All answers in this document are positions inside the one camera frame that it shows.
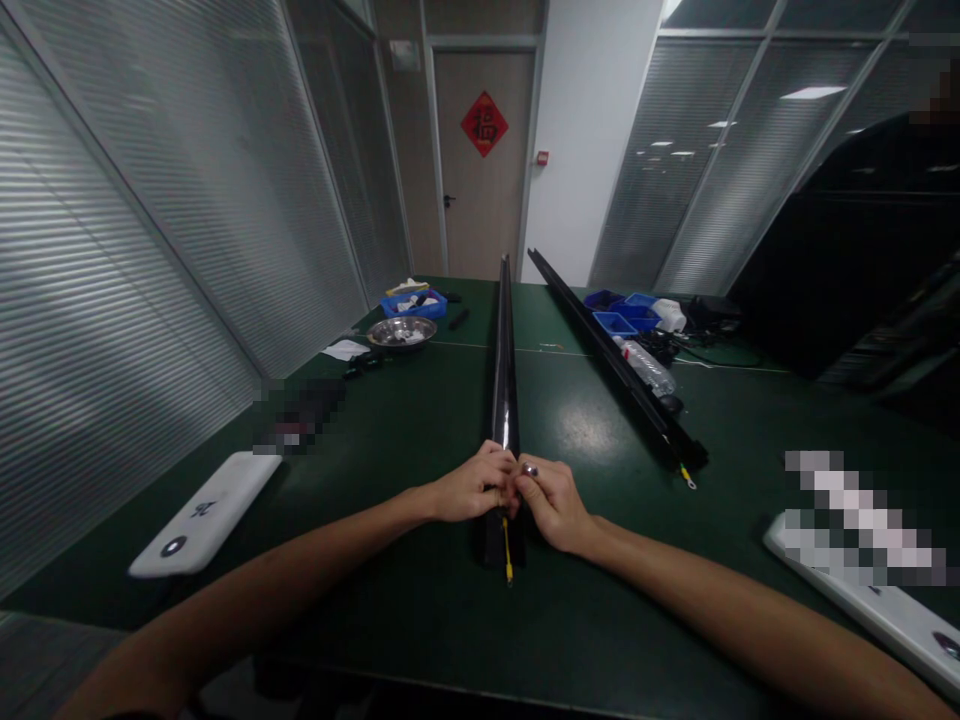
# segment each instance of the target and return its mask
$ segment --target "hand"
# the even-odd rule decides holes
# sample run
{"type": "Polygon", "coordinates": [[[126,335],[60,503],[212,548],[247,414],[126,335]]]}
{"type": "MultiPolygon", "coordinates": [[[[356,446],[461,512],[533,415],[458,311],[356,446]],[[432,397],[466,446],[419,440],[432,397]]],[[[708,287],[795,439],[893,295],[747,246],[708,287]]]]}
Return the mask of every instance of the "hand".
{"type": "Polygon", "coordinates": [[[479,517],[495,507],[507,507],[507,482],[516,467],[513,453],[487,440],[463,465],[424,485],[431,517],[460,522],[479,517]]]}
{"type": "Polygon", "coordinates": [[[583,506],[566,463],[522,454],[512,478],[530,506],[537,527],[551,545],[582,555],[600,536],[600,529],[583,506]],[[537,477],[520,474],[523,463],[537,468],[537,477]]]}

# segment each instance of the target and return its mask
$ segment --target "wooden door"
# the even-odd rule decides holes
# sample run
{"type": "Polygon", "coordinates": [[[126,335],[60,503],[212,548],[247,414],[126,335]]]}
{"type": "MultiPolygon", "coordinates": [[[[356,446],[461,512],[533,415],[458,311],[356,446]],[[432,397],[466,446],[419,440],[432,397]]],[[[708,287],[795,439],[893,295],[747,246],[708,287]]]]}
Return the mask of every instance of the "wooden door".
{"type": "Polygon", "coordinates": [[[444,210],[453,277],[496,280],[504,253],[513,268],[519,263],[533,70],[533,53],[437,53],[443,192],[455,198],[444,210]],[[489,116],[474,121],[470,112],[484,92],[506,122],[486,156],[473,138],[493,133],[489,123],[477,126],[489,116]],[[461,126],[465,119],[467,130],[461,126]]]}

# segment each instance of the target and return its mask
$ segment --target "ceiling light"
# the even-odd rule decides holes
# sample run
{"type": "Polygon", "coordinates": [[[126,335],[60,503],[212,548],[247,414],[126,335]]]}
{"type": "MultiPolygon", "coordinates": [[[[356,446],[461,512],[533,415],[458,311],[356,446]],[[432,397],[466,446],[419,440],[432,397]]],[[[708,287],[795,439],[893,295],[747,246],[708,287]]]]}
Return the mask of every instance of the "ceiling light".
{"type": "Polygon", "coordinates": [[[847,89],[846,85],[811,85],[808,88],[797,90],[789,95],[781,95],[781,100],[816,100],[817,98],[833,95],[843,92],[847,89]]]}

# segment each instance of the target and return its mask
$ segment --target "forearm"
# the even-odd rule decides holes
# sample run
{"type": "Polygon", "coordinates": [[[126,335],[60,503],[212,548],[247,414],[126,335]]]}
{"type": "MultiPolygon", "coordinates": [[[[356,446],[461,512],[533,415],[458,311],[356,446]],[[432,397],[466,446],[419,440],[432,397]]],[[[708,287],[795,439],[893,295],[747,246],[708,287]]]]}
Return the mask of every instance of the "forearm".
{"type": "Polygon", "coordinates": [[[175,716],[196,688],[275,636],[431,511],[414,488],[254,558],[127,638],[60,717],[144,709],[137,704],[175,716]]]}
{"type": "Polygon", "coordinates": [[[597,524],[587,559],[800,702],[843,718],[956,720],[913,673],[822,615],[710,560],[597,524]]]}

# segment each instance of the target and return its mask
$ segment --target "white wall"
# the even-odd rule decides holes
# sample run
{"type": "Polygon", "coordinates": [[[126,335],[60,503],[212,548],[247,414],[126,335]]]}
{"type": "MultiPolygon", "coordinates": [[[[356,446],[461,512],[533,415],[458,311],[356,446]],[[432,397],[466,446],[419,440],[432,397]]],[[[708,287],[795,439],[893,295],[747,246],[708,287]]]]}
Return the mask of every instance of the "white wall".
{"type": "MultiPolygon", "coordinates": [[[[537,113],[547,167],[530,181],[524,248],[584,286],[633,126],[662,0],[550,0],[537,113]]],[[[524,253],[522,282],[543,278],[524,253]]]]}

